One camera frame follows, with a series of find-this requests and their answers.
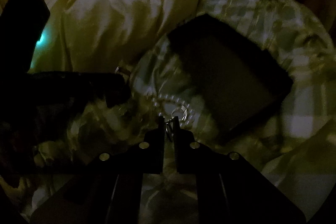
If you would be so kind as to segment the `plaid blue-green bedsheet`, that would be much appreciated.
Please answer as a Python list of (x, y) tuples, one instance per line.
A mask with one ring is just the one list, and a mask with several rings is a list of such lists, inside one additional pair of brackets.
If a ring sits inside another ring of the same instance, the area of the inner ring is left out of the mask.
[(199, 0), (195, 12), (176, 26), (204, 14), (268, 50), (293, 77), (280, 114), (233, 145), (214, 143), (214, 122), (202, 97), (193, 93), (178, 56), (168, 49), (167, 32), (135, 61), (117, 66), (130, 73), (140, 111), (123, 122), (114, 111), (98, 114), (94, 103), (67, 131), (70, 150), (78, 150), (79, 131), (89, 118), (112, 130), (114, 139), (133, 143), (149, 127), (149, 116), (173, 101), (188, 111), (187, 127), (199, 141), (219, 152), (241, 152), (311, 219), (335, 183), (335, 46), (330, 36), (295, 0)]

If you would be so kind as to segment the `white crumpled duvet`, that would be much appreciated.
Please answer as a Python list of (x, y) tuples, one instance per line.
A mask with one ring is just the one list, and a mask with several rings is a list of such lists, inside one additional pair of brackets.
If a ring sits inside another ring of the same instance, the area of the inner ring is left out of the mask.
[(113, 72), (197, 9), (199, 0), (45, 0), (50, 18), (30, 73)]

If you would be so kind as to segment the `black jewelry tray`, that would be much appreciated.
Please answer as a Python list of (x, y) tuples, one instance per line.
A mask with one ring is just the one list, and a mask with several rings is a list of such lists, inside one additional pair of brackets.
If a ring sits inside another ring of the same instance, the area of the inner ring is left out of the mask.
[(268, 50), (229, 24), (204, 14), (167, 38), (193, 93), (211, 115), (214, 143), (233, 145), (280, 113), (293, 79)]

